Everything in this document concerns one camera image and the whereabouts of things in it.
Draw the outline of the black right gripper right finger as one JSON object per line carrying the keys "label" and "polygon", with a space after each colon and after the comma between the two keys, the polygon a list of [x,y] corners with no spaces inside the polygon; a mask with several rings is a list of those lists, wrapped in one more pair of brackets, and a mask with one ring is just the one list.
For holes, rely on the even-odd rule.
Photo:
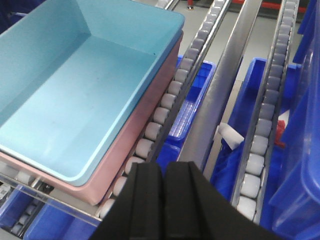
{"label": "black right gripper right finger", "polygon": [[277,240],[248,220],[193,162],[171,162],[164,178],[166,240]]}

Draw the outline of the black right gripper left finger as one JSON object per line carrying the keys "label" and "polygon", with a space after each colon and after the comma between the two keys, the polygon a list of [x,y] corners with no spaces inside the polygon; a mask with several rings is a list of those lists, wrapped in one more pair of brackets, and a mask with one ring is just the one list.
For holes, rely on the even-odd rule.
{"label": "black right gripper left finger", "polygon": [[97,240],[160,240],[163,227],[162,173],[156,163],[134,163]]}

